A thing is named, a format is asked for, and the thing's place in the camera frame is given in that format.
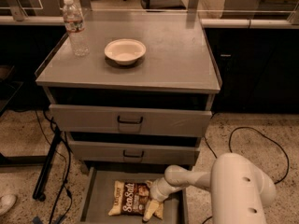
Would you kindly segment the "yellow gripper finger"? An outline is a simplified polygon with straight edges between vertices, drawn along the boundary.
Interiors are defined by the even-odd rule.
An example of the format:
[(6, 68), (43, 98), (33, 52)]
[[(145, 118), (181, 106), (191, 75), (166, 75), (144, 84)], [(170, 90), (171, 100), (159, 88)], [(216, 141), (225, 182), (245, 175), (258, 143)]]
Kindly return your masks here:
[(161, 204), (156, 200), (149, 200), (145, 207), (143, 221), (148, 222), (153, 216), (161, 217)]

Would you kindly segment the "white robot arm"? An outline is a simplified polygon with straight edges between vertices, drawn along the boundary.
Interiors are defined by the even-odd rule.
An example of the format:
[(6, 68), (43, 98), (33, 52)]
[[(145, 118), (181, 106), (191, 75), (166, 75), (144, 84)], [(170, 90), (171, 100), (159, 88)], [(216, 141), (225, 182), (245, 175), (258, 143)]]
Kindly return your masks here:
[(241, 155), (224, 153), (209, 172), (168, 166), (149, 189), (143, 220), (149, 221), (170, 194), (189, 186), (209, 189), (213, 224), (267, 224), (263, 209), (277, 195), (273, 180), (264, 171)]

